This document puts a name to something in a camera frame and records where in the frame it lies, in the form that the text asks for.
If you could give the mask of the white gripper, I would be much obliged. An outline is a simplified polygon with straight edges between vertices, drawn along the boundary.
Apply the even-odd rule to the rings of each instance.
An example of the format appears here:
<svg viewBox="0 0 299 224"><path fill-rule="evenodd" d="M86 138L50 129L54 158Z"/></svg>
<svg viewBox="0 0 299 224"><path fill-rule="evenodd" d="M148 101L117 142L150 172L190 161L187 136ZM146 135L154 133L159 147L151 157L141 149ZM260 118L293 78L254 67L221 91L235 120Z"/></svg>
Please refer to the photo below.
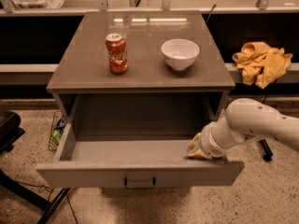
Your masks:
<svg viewBox="0 0 299 224"><path fill-rule="evenodd" d="M215 122L208 124L201 133L197 133L187 148L187 155L193 159L218 159L225 155L225 149L217 144L212 131Z"/></svg>

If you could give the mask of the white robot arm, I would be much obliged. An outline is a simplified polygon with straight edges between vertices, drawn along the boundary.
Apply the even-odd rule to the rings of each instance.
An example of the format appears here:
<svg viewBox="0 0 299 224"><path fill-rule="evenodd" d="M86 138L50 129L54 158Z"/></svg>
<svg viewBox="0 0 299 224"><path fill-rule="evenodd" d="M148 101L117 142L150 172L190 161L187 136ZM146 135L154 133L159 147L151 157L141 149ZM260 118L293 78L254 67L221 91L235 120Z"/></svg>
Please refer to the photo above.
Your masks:
<svg viewBox="0 0 299 224"><path fill-rule="evenodd" d="M224 115L209 123L189 146L194 159L221 158L235 146L271 138L299 151L299 118L281 114L275 108L249 98L232 101Z"/></svg>

